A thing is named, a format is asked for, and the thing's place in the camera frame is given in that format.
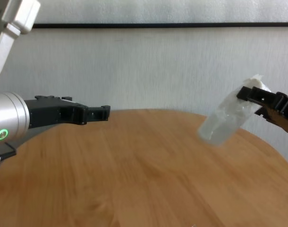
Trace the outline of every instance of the green led ring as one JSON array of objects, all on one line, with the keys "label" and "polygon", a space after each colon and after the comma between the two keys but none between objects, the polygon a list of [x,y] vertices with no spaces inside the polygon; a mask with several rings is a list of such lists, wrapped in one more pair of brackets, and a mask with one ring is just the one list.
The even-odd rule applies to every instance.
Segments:
[{"label": "green led ring", "polygon": [[0,140],[3,140],[7,136],[8,136],[8,130],[6,130],[6,129],[0,130]]}]

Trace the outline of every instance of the black cable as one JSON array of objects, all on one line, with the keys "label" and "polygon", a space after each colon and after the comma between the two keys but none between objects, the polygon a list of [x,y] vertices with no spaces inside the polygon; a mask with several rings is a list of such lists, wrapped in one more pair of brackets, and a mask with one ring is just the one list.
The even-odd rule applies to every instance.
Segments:
[{"label": "black cable", "polygon": [[9,148],[12,149],[12,151],[4,153],[4,154],[0,154],[0,161],[3,161],[9,157],[15,156],[17,154],[17,150],[15,147],[13,147],[12,145],[10,145],[9,143],[4,143],[5,145],[7,145]]},{"label": "black cable", "polygon": [[155,23],[155,24],[34,24],[33,28],[200,28],[200,27],[288,27],[288,22]]},{"label": "black cable", "polygon": [[0,162],[9,158],[9,157],[13,157],[17,154],[17,150],[15,147],[13,147],[12,145],[5,143],[5,145],[7,145],[9,148],[12,149],[12,151],[4,153],[4,154],[0,154]]}]

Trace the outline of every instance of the plastic bag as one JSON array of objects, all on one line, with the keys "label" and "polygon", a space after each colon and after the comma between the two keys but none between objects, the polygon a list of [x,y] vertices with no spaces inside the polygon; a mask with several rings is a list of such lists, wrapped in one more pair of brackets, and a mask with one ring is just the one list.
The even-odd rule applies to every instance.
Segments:
[{"label": "plastic bag", "polygon": [[242,126],[259,105],[237,98],[240,89],[245,87],[258,87],[270,91],[262,82],[263,76],[255,75],[246,79],[244,83],[232,91],[219,107],[204,121],[198,130],[198,135],[206,142],[220,145],[227,140],[240,126]]}]

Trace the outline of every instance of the wooden table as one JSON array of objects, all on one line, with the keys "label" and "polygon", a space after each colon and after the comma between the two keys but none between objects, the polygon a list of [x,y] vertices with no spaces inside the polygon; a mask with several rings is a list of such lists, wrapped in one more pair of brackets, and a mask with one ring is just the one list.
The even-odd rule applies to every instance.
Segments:
[{"label": "wooden table", "polygon": [[0,227],[288,227],[288,163],[245,130],[203,143],[203,120],[115,111],[36,136],[0,166]]}]

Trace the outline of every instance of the round wooden tabletop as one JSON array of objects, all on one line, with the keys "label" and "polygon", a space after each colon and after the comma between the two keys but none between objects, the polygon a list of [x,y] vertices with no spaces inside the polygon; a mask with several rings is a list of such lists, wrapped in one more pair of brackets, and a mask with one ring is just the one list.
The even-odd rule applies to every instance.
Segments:
[{"label": "round wooden tabletop", "polygon": [[0,166],[0,227],[288,227],[288,163],[245,130],[205,144],[203,120],[114,111],[36,136]]}]

